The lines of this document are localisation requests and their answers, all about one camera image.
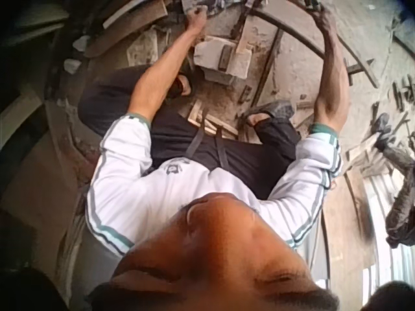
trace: dirt floor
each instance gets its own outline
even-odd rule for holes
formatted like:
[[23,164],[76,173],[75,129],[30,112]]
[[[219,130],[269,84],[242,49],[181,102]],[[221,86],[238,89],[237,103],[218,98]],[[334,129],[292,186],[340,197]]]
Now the dirt floor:
[[[388,112],[391,116],[392,124],[396,123],[400,113],[396,109],[396,103],[392,92],[392,82],[397,80],[400,83],[402,77],[407,74],[414,76],[415,61],[405,50],[392,41],[392,20],[401,10],[394,2],[389,0],[334,0],[327,2],[330,2],[334,8],[338,29],[343,37],[347,39],[347,41],[350,42],[365,59],[375,58],[375,63],[372,67],[381,84],[379,89],[375,89],[364,73],[353,76],[354,86],[350,88],[350,115],[340,134],[341,147],[345,152],[360,144],[360,142],[368,136],[370,120],[372,117],[371,106],[374,102],[380,101],[378,115],[382,112]],[[286,0],[272,0],[269,1],[265,10],[272,15],[280,17],[284,22],[292,25],[297,31],[314,41],[319,47],[324,48],[322,35],[316,28],[314,21],[294,5],[288,3]],[[240,7],[235,6],[211,18],[208,21],[206,34],[213,36],[229,36],[230,30],[237,21],[240,12]],[[177,26],[177,29],[173,29],[173,35],[180,33],[182,29],[183,25]],[[246,84],[252,86],[253,89],[256,88],[268,50],[276,33],[276,28],[257,19],[253,28],[253,33],[255,36],[249,43],[254,46],[254,55],[248,78],[245,81],[238,80],[230,87],[221,86],[211,82],[202,82],[198,86],[196,94],[196,98],[200,99],[204,105],[210,108],[210,113],[212,115],[231,125],[236,125],[237,116],[243,113],[250,105],[249,102],[239,105],[237,100]],[[101,79],[115,69],[128,67],[126,49],[135,39],[136,36],[132,36],[132,38],[123,40],[99,58],[89,61],[84,60],[81,68],[75,75],[64,73],[62,84],[62,89],[64,90],[63,95],[68,99],[68,103],[71,107],[76,108],[83,89],[88,87],[93,81]],[[354,59],[346,51],[345,57],[348,59],[350,65],[355,64]],[[259,105],[275,99],[288,99],[292,104],[296,104],[300,101],[314,101],[319,90],[322,64],[322,60],[307,47],[288,34],[284,34],[280,52],[265,84],[265,89],[260,98]],[[304,100],[300,100],[302,95],[306,95]],[[182,115],[186,115],[191,109],[190,103],[192,102],[193,98],[185,102],[172,102],[171,104],[177,107]],[[407,105],[409,117],[411,119],[411,130],[415,129],[415,112],[413,108],[414,106]],[[70,117],[74,136],[79,141],[85,142],[96,148],[100,137],[79,122],[76,116],[76,109],[72,109],[71,111]],[[293,124],[299,124],[301,120],[310,113],[311,110],[298,111],[293,117]],[[405,139],[407,133],[404,126],[401,127],[397,135],[398,139],[407,143],[407,140]],[[52,148],[51,138],[49,136],[38,143],[38,146],[34,148],[21,166],[20,170],[22,172],[19,172],[16,175],[2,201],[2,204],[6,206],[6,210],[11,211],[11,214],[23,219],[29,217],[30,220],[27,220],[28,222],[41,228],[38,237],[38,245],[39,247],[42,247],[39,250],[39,254],[43,252],[43,256],[41,254],[37,259],[39,262],[38,267],[41,270],[46,271],[48,275],[52,275],[54,265],[53,260],[56,258],[58,247],[58,236],[61,236],[64,232],[64,228],[67,225],[67,219],[69,219],[69,215],[71,214],[72,205],[70,202],[73,201],[75,195],[73,189],[76,188],[76,184],[74,184],[73,176],[70,179],[70,185],[68,185],[68,181],[65,177],[63,178],[66,182],[57,183],[56,181],[62,181],[61,176],[55,176],[54,179],[50,179],[48,174],[46,174],[44,176],[44,182],[49,182],[51,185],[54,184],[57,189],[48,190],[47,194],[45,194],[44,188],[46,186],[41,183],[36,184],[35,187],[31,186],[32,190],[30,190],[36,198],[25,196],[24,198],[19,199],[22,200],[22,202],[16,201],[16,198],[20,196],[16,187],[18,187],[17,184],[19,184],[18,188],[20,189],[24,186],[24,184],[21,183],[27,178],[34,178],[34,176],[37,176],[38,174],[43,174],[41,171],[33,171],[34,169],[31,166],[42,165],[41,163],[38,163],[39,158],[36,155],[38,155],[40,150],[44,149],[50,151]],[[48,157],[42,156],[42,162],[45,161],[45,159],[51,159],[50,161],[47,161],[48,164],[46,166],[46,168],[51,167],[51,169],[46,169],[45,171],[57,174],[55,170],[60,170],[62,164],[57,163],[58,160],[52,155],[48,155]],[[344,182],[341,181],[340,189],[345,188],[347,187],[345,187]],[[48,199],[45,199],[44,201],[42,199],[43,195],[48,197]],[[20,206],[17,211],[14,211],[15,205]],[[52,210],[51,206],[59,206],[59,208]],[[335,224],[338,221],[335,217],[338,217],[336,213],[328,213],[326,222]],[[332,244],[337,243],[338,245],[341,245],[347,243],[347,232],[338,235],[339,238],[338,241],[336,241],[336,234],[335,232],[330,232],[330,226],[327,230],[329,234],[334,236],[331,240]],[[344,230],[353,231],[357,230],[357,227],[356,225],[354,227],[346,227]],[[336,269],[343,270],[344,272],[345,270],[344,266],[342,266],[342,262],[349,259],[350,257],[348,256],[337,254],[335,259]],[[362,263],[360,266],[353,267],[354,272],[361,271],[362,268],[367,268],[365,265],[367,264]],[[351,283],[353,279],[351,279],[349,283],[347,283],[347,280],[345,279],[341,279],[341,281],[346,283],[340,290],[353,288]],[[359,301],[361,297],[356,293],[351,293],[347,290],[345,290],[344,295],[341,298],[346,301],[353,300],[349,305],[353,306],[353,308],[344,307],[344,310],[356,310],[354,307],[359,306],[359,303],[361,304],[361,300]]]

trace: striped sleeve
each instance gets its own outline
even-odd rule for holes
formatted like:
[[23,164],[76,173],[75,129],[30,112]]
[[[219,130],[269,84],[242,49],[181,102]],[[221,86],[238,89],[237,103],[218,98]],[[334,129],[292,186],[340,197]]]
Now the striped sleeve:
[[336,133],[315,124],[296,147],[296,160],[278,181],[259,214],[292,248],[303,242],[316,222],[342,160]]
[[101,142],[88,192],[89,230],[120,256],[134,245],[137,224],[145,221],[146,188],[140,177],[152,164],[149,127],[139,115],[125,115],[112,124]]

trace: dusty floor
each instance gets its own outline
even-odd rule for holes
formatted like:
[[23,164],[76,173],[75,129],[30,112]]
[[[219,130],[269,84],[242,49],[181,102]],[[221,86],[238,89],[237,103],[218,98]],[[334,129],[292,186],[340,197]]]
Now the dusty floor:
[[[392,81],[400,81],[408,73],[414,76],[415,61],[399,45],[392,43],[390,27],[393,17],[399,12],[399,8],[392,1],[334,0],[330,2],[335,8],[338,29],[342,35],[364,58],[375,58],[374,73],[381,83],[381,87],[375,89],[364,73],[354,76],[354,86],[350,89],[350,115],[340,134],[341,147],[343,151],[346,151],[358,145],[367,136],[372,116],[371,105],[374,102],[378,100],[381,102],[379,114],[381,112],[391,114],[392,124],[399,118],[391,92]],[[322,35],[315,27],[313,20],[292,4],[285,0],[273,0],[269,1],[266,10],[311,38],[321,48],[323,47]],[[240,8],[236,6],[210,19],[206,34],[228,36],[239,12]],[[255,53],[246,81],[237,81],[231,87],[204,82],[198,88],[196,96],[210,107],[213,115],[230,124],[235,124],[235,116],[248,107],[248,102],[241,106],[236,104],[237,99],[245,84],[254,86],[255,89],[275,32],[276,28],[272,25],[261,20],[257,21],[254,29],[255,38],[250,42],[255,45]],[[70,105],[77,106],[82,90],[92,81],[104,77],[114,69],[128,66],[126,48],[134,39],[122,41],[100,58],[83,62],[77,74],[73,76],[64,74],[64,90]],[[347,53],[345,57],[350,64],[355,63]],[[295,104],[300,101],[302,94],[307,95],[305,100],[313,101],[318,93],[321,70],[322,60],[300,42],[285,34],[280,53],[268,77],[259,104],[274,99],[289,99]],[[182,113],[189,109],[189,106],[177,105],[180,106]],[[293,123],[297,124],[309,112],[297,113],[292,120]],[[414,110],[410,107],[409,113],[410,128],[413,130],[415,129]],[[75,135],[96,146],[99,137],[76,118],[73,122]],[[402,127],[398,136],[404,138],[406,135],[406,129]],[[68,186],[67,180],[62,181],[60,165],[52,150],[50,137],[44,137],[26,158],[2,199],[2,206],[6,210],[39,229],[36,266],[49,276],[53,274],[58,241],[70,218],[71,202],[75,195],[73,190],[76,188],[74,184]],[[37,176],[41,176],[41,182],[30,183]],[[344,235],[339,238],[338,242],[345,243]],[[359,305],[359,297],[353,293],[349,296],[346,293],[342,298],[355,299],[352,305]]]

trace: black pants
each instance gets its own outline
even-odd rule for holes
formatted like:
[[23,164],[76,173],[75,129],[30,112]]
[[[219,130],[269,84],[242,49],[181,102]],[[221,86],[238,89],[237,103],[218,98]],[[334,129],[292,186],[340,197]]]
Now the black pants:
[[[130,67],[114,72],[103,82],[87,88],[78,105],[80,120],[103,136],[112,122],[128,108],[134,86],[147,67]],[[198,128],[172,108],[163,105],[151,126],[153,167],[183,157]],[[295,160],[300,136],[288,120],[267,119],[256,124],[263,144],[224,139],[229,171],[241,179],[260,200],[271,190]],[[205,135],[192,160],[210,170],[220,167],[215,138]]]

